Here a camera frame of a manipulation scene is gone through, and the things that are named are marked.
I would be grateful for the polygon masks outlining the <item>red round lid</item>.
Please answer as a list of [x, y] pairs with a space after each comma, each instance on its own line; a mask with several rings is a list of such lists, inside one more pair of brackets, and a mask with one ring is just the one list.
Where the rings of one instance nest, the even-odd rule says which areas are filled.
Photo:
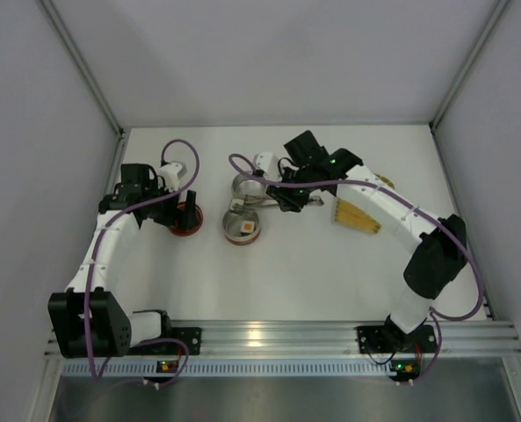
[[179, 218], [174, 225], [168, 227], [168, 230], [174, 236], [187, 237], [196, 234], [201, 228], [204, 215], [199, 205], [188, 206], [185, 201], [177, 205]]

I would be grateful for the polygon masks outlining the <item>orange topped sushi roll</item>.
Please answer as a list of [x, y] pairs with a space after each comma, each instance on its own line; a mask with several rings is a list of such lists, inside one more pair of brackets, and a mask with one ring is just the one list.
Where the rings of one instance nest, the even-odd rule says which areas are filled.
[[240, 226], [240, 232], [243, 236], [252, 235], [255, 232], [255, 223], [251, 221], [245, 221]]

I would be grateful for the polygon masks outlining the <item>metal serving tongs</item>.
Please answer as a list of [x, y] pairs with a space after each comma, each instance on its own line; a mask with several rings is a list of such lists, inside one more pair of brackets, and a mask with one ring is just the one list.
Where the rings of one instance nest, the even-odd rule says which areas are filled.
[[277, 201], [270, 197], [253, 197], [253, 196], [245, 196], [243, 198], [236, 199], [244, 199], [247, 205], [246, 211], [257, 211], [268, 208], [279, 208], [279, 204]]

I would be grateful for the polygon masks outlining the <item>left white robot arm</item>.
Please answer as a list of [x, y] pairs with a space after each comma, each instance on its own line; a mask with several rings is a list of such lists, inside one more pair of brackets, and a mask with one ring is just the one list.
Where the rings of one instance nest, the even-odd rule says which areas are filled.
[[144, 221], [178, 235], [199, 230], [203, 214], [196, 193], [189, 190], [182, 197], [177, 192], [185, 173], [180, 162], [163, 162], [159, 169], [149, 164], [121, 165], [119, 183], [98, 205], [97, 227], [82, 264], [65, 291], [51, 294], [48, 301], [63, 357], [121, 357], [145, 341], [171, 337], [166, 311], [132, 311], [113, 289]]

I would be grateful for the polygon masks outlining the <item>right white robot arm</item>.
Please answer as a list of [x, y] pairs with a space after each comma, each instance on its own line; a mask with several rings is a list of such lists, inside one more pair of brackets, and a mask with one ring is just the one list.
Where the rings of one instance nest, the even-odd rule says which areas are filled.
[[255, 173], [271, 181], [267, 194], [283, 212], [299, 213], [311, 192], [321, 190], [345, 200], [373, 218], [410, 253], [406, 283], [387, 316], [381, 337], [396, 350], [407, 347], [432, 303], [467, 264], [466, 224], [457, 215], [428, 215], [378, 178], [347, 149], [329, 153], [309, 130], [285, 145], [290, 166], [274, 154], [254, 158]]

